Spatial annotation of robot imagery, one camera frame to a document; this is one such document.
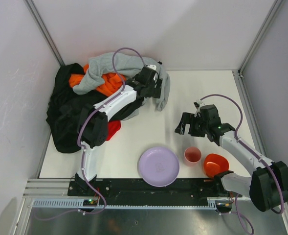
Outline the grey zip hoodie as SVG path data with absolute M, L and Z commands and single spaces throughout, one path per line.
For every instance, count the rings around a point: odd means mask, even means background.
M 83 80 L 79 85 L 73 87 L 73 91 L 78 95 L 87 94 L 93 85 L 104 83 L 101 76 L 106 73 L 115 73 L 117 71 L 125 76 L 126 79 L 131 79 L 141 71 L 144 64 L 156 65 L 159 77 L 162 79 L 161 97 L 154 99 L 156 109 L 162 111 L 168 102 L 170 94 L 170 76 L 158 61 L 149 57 L 140 59 L 138 56 L 130 56 L 123 53 L 114 55 L 112 52 L 92 57 L 89 59 L 89 68 Z

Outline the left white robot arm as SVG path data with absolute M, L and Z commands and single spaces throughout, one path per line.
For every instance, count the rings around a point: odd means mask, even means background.
M 122 81 L 122 86 L 105 100 L 86 105 L 80 115 L 77 143 L 82 150 L 80 169 L 75 183 L 82 190 L 97 176 L 97 150 L 109 135 L 108 122 L 121 109 L 142 98 L 160 98 L 162 79 L 155 65 L 145 65 L 133 78 Z

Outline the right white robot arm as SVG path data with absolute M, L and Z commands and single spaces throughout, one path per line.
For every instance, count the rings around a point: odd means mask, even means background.
M 189 125 L 192 137 L 207 137 L 234 156 L 248 171 L 243 177 L 227 170 L 214 177 L 218 185 L 251 199 L 253 205 L 265 212 L 288 202 L 288 166 L 262 155 L 236 134 L 229 123 L 222 123 L 215 105 L 199 106 L 196 113 L 184 112 L 175 129 L 183 135 Z

